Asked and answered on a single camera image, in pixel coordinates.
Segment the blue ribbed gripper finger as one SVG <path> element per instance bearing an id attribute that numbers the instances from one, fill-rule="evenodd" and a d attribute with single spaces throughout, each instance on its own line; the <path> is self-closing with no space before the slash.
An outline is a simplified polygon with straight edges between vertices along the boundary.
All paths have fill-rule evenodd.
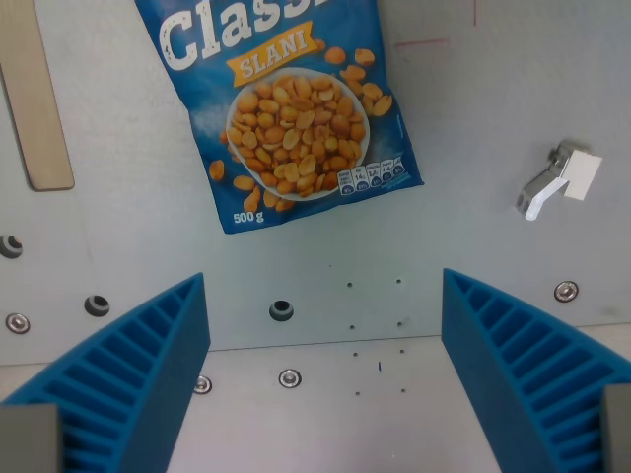
<path id="1" fill-rule="evenodd" d="M 452 269 L 441 339 L 501 471 L 603 471 L 600 401 L 629 382 L 629 361 Z"/>
<path id="2" fill-rule="evenodd" d="M 210 344 L 197 273 L 76 345 L 1 404 L 58 409 L 65 472 L 165 472 Z"/>

